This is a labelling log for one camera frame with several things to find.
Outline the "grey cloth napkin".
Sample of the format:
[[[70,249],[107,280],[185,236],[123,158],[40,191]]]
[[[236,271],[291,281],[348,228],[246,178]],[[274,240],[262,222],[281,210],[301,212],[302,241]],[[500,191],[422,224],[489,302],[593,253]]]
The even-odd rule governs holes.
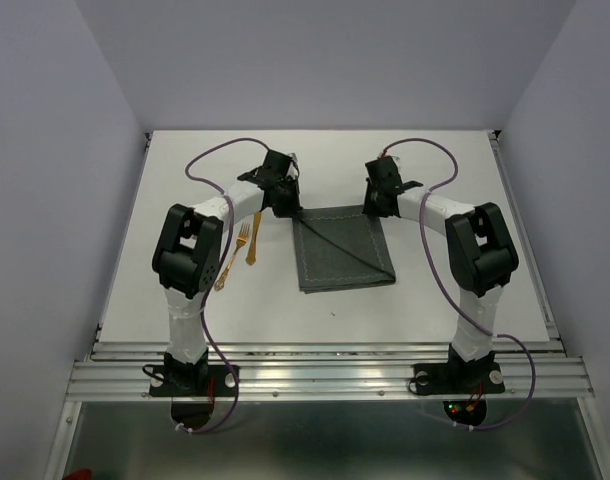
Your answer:
[[[292,219],[299,289],[322,293],[388,286],[396,272],[378,217],[361,205],[304,209]]]

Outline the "gold knife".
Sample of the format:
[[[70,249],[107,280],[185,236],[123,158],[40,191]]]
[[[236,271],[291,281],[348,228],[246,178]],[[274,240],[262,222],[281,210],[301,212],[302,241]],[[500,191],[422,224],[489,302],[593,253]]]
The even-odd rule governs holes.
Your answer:
[[[254,214],[253,226],[252,226],[252,234],[251,241],[248,248],[246,263],[249,266],[253,266],[256,263],[256,254],[257,254],[257,237],[260,229],[260,224],[262,220],[262,212],[256,212]]]

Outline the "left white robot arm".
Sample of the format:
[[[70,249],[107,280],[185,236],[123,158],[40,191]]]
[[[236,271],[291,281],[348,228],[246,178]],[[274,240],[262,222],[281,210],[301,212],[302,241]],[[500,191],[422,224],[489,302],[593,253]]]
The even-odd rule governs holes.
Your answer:
[[[152,259],[169,319],[160,382],[187,394],[206,386],[209,348],[201,315],[221,268],[223,234],[265,209],[278,218],[296,215],[301,210],[298,177],[294,154],[269,149],[263,163],[239,175],[230,188],[197,177],[197,182],[211,186],[217,195],[193,206],[169,208]]]

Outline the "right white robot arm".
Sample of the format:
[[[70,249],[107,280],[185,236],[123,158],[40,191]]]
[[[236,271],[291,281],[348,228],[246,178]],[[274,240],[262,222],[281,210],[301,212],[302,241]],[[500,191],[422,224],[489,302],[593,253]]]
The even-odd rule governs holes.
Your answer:
[[[419,396],[502,393],[495,362],[493,327],[503,287],[519,257],[499,206],[457,202],[431,193],[421,183],[402,180],[391,156],[366,164],[363,212],[397,217],[445,237],[449,268],[459,287],[456,332],[444,363],[416,363],[410,390]]]

